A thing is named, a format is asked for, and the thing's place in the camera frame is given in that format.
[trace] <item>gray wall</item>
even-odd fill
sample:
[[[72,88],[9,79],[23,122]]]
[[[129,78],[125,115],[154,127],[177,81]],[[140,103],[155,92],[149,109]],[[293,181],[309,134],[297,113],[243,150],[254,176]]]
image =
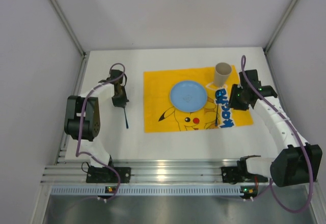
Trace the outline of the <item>gray wall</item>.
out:
[[[326,153],[326,0],[300,0],[269,57],[289,116]],[[319,180],[326,196],[326,157]]]
[[[58,0],[85,50],[264,46],[290,0]]]
[[[47,0],[0,0],[0,217],[27,223],[80,56]]]

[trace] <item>yellow placemat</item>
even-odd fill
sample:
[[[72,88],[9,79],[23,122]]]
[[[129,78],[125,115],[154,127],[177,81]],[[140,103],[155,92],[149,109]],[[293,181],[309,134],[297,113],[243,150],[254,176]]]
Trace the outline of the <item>yellow placemat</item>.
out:
[[[223,88],[212,84],[214,67],[165,70],[144,72],[144,123],[145,132],[171,132],[225,128],[252,125],[253,120],[248,110],[228,108],[229,96],[233,84],[239,84],[239,77],[232,66],[232,73]],[[183,80],[194,80],[207,91],[207,103],[201,110],[185,113],[177,110],[170,102],[170,90]],[[219,102],[219,125],[215,127],[216,99],[215,92],[224,89],[224,96]]]

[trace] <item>pikachu ear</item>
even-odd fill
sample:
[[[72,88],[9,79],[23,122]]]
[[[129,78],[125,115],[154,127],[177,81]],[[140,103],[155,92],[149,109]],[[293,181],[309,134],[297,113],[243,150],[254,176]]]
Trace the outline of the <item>pikachu ear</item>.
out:
[[[173,114],[175,111],[175,107],[171,107],[169,108],[167,111],[165,111],[161,117],[158,119],[158,121],[162,121],[164,120],[165,118],[169,117],[171,114]]]

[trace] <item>gray floor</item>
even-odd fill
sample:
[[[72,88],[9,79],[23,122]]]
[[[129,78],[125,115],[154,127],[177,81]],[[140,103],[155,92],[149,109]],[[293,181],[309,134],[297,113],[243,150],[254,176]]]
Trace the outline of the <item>gray floor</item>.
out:
[[[276,193],[284,204],[297,209],[306,201],[303,188],[276,188]],[[300,214],[288,213],[275,202],[270,192],[254,202],[245,203],[239,201],[240,198],[222,197],[118,197],[107,204],[90,199],[66,211],[82,198],[51,196],[43,224],[316,223],[311,209]]]

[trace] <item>red cheek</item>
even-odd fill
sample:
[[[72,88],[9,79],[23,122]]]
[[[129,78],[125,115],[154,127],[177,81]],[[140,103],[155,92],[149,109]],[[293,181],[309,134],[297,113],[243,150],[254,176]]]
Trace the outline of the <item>red cheek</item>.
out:
[[[194,122],[195,124],[199,124],[199,119],[198,119],[198,118],[194,118],[194,119],[193,119],[193,122]]]

